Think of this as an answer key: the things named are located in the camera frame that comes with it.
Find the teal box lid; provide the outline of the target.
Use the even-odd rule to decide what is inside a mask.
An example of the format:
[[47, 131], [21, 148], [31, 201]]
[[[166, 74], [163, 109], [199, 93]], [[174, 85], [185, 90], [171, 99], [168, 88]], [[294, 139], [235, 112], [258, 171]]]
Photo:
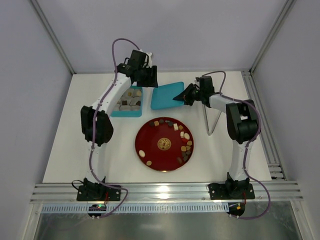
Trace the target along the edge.
[[152, 91], [150, 108], [152, 110], [162, 110], [182, 106], [183, 101], [173, 100], [185, 89], [182, 81], [161, 85]]

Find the metal tongs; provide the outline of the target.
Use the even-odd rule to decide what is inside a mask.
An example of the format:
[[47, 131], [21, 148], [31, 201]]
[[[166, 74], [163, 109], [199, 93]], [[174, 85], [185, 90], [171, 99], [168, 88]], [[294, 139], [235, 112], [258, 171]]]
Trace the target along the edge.
[[207, 107], [205, 105], [202, 105], [202, 112], [203, 112], [204, 126], [206, 129], [206, 133], [210, 137], [214, 133], [217, 127], [217, 124], [219, 122], [222, 112], [219, 110], [215, 110], [213, 119], [210, 119], [210, 116], [208, 115]]

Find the teal chocolate box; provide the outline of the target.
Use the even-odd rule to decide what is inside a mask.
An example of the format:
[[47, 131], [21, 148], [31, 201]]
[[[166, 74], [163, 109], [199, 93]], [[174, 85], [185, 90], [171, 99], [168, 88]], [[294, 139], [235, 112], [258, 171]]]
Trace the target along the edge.
[[[141, 91], [142, 96], [136, 96], [136, 92]], [[122, 105], [122, 101], [127, 101], [127, 105]], [[138, 86], [131, 86], [120, 97], [115, 105], [111, 117], [113, 118], [139, 118], [143, 111], [143, 89]]]

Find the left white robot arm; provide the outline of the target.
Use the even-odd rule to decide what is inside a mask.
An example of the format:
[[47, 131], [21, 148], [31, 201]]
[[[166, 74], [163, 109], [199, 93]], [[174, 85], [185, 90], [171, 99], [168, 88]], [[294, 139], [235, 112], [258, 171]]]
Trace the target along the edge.
[[115, 68], [115, 74], [101, 96], [91, 106], [80, 110], [81, 131], [90, 144], [86, 177], [77, 188], [77, 201], [119, 201], [124, 188], [106, 183], [106, 177], [98, 172], [104, 161], [107, 143], [114, 134], [111, 114], [123, 94], [132, 86], [156, 88], [157, 66], [152, 63], [151, 52], [133, 50]]

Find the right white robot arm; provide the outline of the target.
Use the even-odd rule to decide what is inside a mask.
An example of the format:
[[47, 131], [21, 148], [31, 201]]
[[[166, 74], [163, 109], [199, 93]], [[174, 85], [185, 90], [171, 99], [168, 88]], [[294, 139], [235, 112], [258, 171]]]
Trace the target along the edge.
[[261, 118], [253, 100], [241, 100], [215, 91], [212, 77], [204, 74], [173, 98], [192, 106], [195, 101], [226, 115], [227, 133], [232, 140], [232, 159], [224, 183], [208, 185], [211, 200], [253, 200], [255, 193], [249, 160], [254, 141], [261, 133]]

